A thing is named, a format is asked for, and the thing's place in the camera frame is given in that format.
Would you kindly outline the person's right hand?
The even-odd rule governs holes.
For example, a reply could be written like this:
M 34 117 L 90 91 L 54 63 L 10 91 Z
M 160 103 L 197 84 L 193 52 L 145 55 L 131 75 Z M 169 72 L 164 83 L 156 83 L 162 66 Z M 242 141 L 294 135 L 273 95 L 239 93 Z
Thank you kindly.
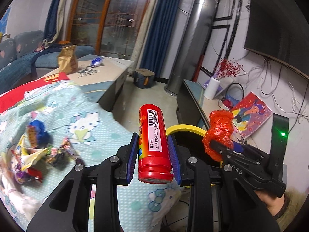
M 265 190 L 255 190 L 255 193 L 259 197 L 259 199 L 266 204 L 266 207 L 272 216 L 277 215 L 284 205 L 284 195 L 282 195 L 281 197 L 277 197 L 275 194 L 272 194 Z

